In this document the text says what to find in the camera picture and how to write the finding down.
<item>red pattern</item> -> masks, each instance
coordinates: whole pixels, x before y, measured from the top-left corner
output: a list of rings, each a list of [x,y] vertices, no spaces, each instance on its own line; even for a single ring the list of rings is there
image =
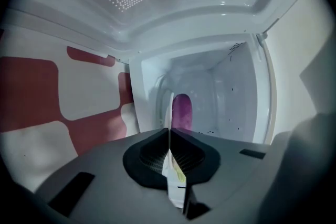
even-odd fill
[[[78,154],[126,136],[121,107],[132,103],[129,73],[119,73],[120,105],[117,109],[70,121],[63,117],[58,99],[58,69],[48,60],[0,58],[0,132],[60,121]]]
[[[67,53],[68,56],[73,60],[96,63],[98,65],[107,67],[113,67],[116,62],[116,59],[112,56],[107,56],[106,58],[103,58],[72,47],[67,47]]]

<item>purple object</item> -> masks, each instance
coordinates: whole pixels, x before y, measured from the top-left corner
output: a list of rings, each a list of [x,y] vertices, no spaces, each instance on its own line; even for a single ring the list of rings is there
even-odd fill
[[[178,94],[173,100],[172,128],[192,130],[193,107],[186,94]]]

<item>red and white wall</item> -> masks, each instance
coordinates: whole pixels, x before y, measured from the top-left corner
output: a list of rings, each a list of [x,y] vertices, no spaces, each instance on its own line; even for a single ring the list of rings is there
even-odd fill
[[[76,156],[138,133],[136,120],[127,65],[28,29],[2,32],[0,150],[16,182],[35,191]]]

